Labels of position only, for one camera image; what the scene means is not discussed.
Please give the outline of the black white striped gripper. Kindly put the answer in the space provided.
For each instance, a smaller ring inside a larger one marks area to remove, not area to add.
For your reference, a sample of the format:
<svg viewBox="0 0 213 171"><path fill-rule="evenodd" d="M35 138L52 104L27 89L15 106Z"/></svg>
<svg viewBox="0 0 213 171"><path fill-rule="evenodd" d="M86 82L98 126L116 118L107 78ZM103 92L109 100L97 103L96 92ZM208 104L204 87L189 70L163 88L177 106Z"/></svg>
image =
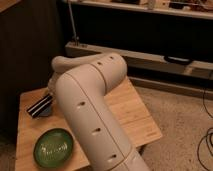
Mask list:
<svg viewBox="0 0 213 171"><path fill-rule="evenodd" d="M53 97L50 94L45 95L38 100L35 104L27 109L27 113L32 117L46 117L51 113L51 104Z"/></svg>

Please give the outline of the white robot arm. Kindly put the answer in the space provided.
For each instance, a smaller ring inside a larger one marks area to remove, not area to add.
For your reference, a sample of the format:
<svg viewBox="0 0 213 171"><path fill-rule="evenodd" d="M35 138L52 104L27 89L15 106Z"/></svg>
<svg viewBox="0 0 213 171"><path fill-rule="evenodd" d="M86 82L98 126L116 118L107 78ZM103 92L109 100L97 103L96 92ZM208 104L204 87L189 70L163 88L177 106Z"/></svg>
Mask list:
<svg viewBox="0 0 213 171"><path fill-rule="evenodd" d="M56 100L94 171L149 171L104 100L127 75L117 53L52 60L49 93L27 109L32 117Z"/></svg>

